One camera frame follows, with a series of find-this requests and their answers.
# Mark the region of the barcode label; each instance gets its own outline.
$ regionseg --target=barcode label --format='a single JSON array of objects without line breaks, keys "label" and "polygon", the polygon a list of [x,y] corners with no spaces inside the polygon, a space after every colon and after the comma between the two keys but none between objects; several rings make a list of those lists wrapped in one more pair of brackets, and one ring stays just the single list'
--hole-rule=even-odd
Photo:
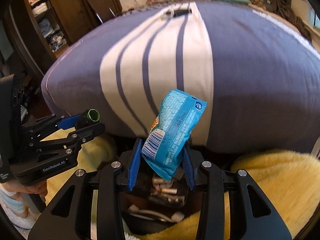
[{"label": "barcode label", "polygon": [[151,132],[142,147],[141,153],[154,160],[164,135],[165,132],[160,129]]}]

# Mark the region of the yellow fleece fabric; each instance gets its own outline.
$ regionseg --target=yellow fleece fabric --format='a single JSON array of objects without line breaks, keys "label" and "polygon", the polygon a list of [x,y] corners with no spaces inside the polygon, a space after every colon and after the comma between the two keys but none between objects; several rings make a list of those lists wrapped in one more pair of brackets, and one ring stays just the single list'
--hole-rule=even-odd
[{"label": "yellow fleece fabric", "polygon": [[[71,131],[59,130],[46,140],[66,137]],[[84,144],[79,152],[78,166],[48,180],[46,202],[49,203],[75,170],[82,168],[87,172],[95,171],[102,160],[111,161],[114,156],[115,147],[111,138],[96,137]],[[274,150],[239,158],[232,165],[231,171],[238,169],[248,171],[253,177],[278,210],[294,238],[320,202],[320,162],[308,154]],[[194,240],[199,214],[193,214],[162,232],[137,237],[141,240]],[[229,235],[229,198],[226,193],[225,239],[229,239]]]}]

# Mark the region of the mattress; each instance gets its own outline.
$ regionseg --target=mattress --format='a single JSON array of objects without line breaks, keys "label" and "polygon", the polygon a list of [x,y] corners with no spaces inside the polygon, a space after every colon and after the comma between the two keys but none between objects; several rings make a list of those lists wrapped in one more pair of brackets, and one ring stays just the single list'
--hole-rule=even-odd
[{"label": "mattress", "polygon": [[[169,9],[192,14],[161,19]],[[207,101],[191,133],[216,153],[311,152],[320,136],[320,55],[298,32],[249,7],[192,1],[99,26],[42,81],[53,113],[100,112],[106,132],[146,137],[171,89]]]}]

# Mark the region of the metal screw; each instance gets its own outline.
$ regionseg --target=metal screw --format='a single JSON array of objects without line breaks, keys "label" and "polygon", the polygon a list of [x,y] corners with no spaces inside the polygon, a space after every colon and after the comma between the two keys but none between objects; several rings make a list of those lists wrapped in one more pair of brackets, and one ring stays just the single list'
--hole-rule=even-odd
[{"label": "metal screw", "polygon": [[212,166],[212,164],[209,161],[204,161],[204,162],[202,162],[202,166],[204,166],[206,168],[210,168]]},{"label": "metal screw", "polygon": [[112,167],[112,168],[119,168],[120,165],[121,165],[120,162],[113,162],[113,163],[111,163],[111,167]]},{"label": "metal screw", "polygon": [[84,170],[77,170],[75,172],[75,174],[76,174],[76,176],[80,177],[80,176],[82,176],[84,174]]},{"label": "metal screw", "polygon": [[238,174],[239,174],[241,177],[247,176],[247,172],[244,171],[244,170],[239,170],[239,171],[238,171]]}]

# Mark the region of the blue gripper pad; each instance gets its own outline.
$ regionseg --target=blue gripper pad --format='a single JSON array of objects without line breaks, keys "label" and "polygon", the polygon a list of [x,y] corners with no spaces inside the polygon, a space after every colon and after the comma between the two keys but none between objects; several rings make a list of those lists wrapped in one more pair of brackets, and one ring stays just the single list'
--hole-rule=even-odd
[{"label": "blue gripper pad", "polygon": [[78,114],[78,115],[74,115],[74,116],[71,116],[71,117],[66,117],[66,118],[63,118],[60,123],[58,124],[58,128],[59,129],[63,129],[63,130],[67,130],[69,128],[72,128],[75,126],[76,124],[76,121],[79,119],[79,117],[81,116],[82,114]]},{"label": "blue gripper pad", "polygon": [[191,190],[194,190],[196,187],[194,171],[192,167],[192,163],[190,160],[189,153],[187,151],[186,146],[183,147],[183,159],[182,159],[182,166],[184,170],[184,174],[186,176],[186,181]]},{"label": "blue gripper pad", "polygon": [[140,167],[141,148],[142,140],[140,139],[135,149],[130,168],[128,170],[128,189],[130,191],[132,191],[133,187],[136,185],[136,180]]}]

